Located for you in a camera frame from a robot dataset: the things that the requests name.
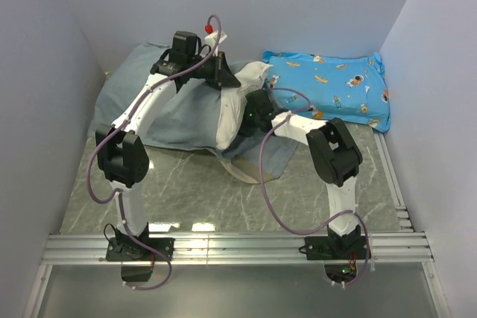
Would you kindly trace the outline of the white pillow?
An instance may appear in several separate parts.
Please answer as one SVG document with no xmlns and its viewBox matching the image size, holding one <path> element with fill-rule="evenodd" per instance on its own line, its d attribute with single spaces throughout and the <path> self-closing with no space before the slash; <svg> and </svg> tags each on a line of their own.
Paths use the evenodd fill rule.
<svg viewBox="0 0 477 318">
<path fill-rule="evenodd" d="M 221 90 L 220 112 L 215 135 L 217 150 L 226 150 L 238 135 L 247 104 L 246 95 L 263 87 L 272 67 L 271 64 L 262 61 L 237 62 L 230 66 L 232 74 L 239 81 L 239 87 Z"/>
</svg>

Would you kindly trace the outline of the grey-blue pillowcase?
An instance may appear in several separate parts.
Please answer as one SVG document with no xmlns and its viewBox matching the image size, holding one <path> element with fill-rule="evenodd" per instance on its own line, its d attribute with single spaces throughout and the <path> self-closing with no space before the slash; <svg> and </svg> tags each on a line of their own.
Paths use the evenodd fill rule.
<svg viewBox="0 0 477 318">
<path fill-rule="evenodd" d="M 145 84 L 151 66 L 165 49 L 165 45 L 146 42 L 130 52 L 100 91 L 88 129 L 89 136 L 94 136 L 99 125 L 111 124 L 128 108 Z M 191 79 L 159 111 L 147 133 L 141 137 L 142 142 L 172 150 L 207 149 L 220 159 L 233 160 L 241 156 L 259 164 L 263 132 L 258 131 L 249 138 L 238 134 L 226 150 L 216 149 L 220 97 L 221 90 L 211 88 L 205 80 Z M 290 139 L 276 136 L 268 139 L 263 156 L 267 181 L 282 175 L 296 148 L 297 143 Z"/>
</svg>

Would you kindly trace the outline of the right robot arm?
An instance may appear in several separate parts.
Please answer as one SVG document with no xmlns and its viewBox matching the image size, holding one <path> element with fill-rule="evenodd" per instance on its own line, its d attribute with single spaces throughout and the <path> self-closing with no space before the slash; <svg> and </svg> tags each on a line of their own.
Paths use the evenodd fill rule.
<svg viewBox="0 0 477 318">
<path fill-rule="evenodd" d="M 246 95 L 244 123 L 247 130 L 260 129 L 265 137 L 259 149 L 259 179 L 265 204 L 275 221 L 287 232 L 308 236 L 327 230 L 327 245 L 336 258 L 345 258 L 360 240 L 367 238 L 356 213 L 356 180 L 363 162 L 361 151 L 340 118 L 316 120 L 276 108 L 264 89 Z M 317 175 L 325 182 L 329 219 L 309 231 L 288 227 L 275 212 L 265 187 L 263 156 L 272 136 L 291 139 L 308 147 Z"/>
</svg>

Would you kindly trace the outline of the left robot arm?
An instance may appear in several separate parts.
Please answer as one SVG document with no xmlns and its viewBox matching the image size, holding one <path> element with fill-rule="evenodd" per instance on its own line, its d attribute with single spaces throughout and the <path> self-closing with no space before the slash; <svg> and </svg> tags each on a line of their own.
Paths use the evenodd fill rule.
<svg viewBox="0 0 477 318">
<path fill-rule="evenodd" d="M 149 158 L 141 137 L 147 133 L 159 111 L 190 79 L 203 79 L 213 89 L 238 88 L 239 80 L 230 71 L 218 46 L 227 35 L 206 25 L 206 37 L 177 31 L 172 46 L 151 66 L 147 80 L 129 107 L 110 125 L 95 131 L 96 157 L 93 160 L 113 190 L 119 222 L 116 242 L 133 260 L 150 251 L 141 181 L 148 172 Z"/>
</svg>

